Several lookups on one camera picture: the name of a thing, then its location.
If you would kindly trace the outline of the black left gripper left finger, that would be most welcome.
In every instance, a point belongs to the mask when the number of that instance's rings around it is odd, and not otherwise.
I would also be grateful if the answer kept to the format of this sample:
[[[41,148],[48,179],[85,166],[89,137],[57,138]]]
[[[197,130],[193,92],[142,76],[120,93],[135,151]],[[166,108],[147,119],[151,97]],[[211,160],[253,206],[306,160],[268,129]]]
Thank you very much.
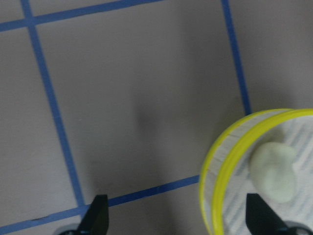
[[[109,228],[107,195],[97,195],[77,228],[78,235],[106,235]]]

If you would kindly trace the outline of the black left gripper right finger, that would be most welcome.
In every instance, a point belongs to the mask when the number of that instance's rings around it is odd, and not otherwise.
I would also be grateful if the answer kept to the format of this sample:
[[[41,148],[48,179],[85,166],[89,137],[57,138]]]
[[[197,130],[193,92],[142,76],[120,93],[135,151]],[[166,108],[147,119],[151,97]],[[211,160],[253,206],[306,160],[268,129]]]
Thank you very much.
[[[280,235],[288,230],[285,222],[256,193],[246,195],[246,226],[252,235]]]

